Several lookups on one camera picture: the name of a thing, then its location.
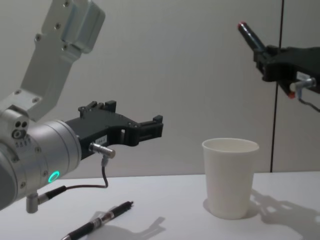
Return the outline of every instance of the robotic arm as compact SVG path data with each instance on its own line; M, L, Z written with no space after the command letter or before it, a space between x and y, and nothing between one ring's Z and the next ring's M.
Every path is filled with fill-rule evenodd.
M27 196L34 213L42 203L37 190L81 160L94 153L113 158L109 145L161 137L162 116L138 123L117 114L115 101L80 107L80 117L67 122L29 127L57 104L72 64L91 52L104 20L91 0L53 0L20 89L0 102L0 210Z
M253 60L262 79L277 82L289 98L297 97L301 103L320 112L319 108L302 100L302 89L320 94L320 47L279 50L272 45L266 47L245 22L239 23L238 30L253 50Z

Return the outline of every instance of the table surface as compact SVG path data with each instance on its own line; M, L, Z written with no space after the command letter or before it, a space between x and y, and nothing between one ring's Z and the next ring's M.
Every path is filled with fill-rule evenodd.
M57 180L40 193L102 179ZM60 240L101 212L134 207L81 240L319 240L320 172L256 173L240 220L207 211L204 175L116 177L108 189L68 190L27 214L25 199L0 212L1 240Z

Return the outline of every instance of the pen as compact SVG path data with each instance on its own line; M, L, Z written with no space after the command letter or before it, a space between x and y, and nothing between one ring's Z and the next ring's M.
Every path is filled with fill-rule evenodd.
M70 232L67 236L62 238L62 240L78 240L85 235L88 235L107 222L111 221L112 219L115 219L116 217L120 216L121 214L124 214L126 211L131 209L132 205L134 204L133 201L127 201L111 211L108 211L106 214L104 214L101 217L97 217L96 219L88 222L87 224L83 225L82 227L78 228L75 231Z

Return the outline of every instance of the green led ring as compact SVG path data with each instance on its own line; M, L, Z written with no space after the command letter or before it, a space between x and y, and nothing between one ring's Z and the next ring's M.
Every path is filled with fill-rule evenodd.
M59 176L60 176L60 172L59 171L55 171L54 173L52 173L50 175L48 182L52 183L53 181L57 180Z

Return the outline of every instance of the white paper cup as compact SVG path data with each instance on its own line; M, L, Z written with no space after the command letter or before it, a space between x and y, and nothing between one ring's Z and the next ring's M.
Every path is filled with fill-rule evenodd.
M259 145L235 138L202 143L210 212L222 219L241 219L249 209Z

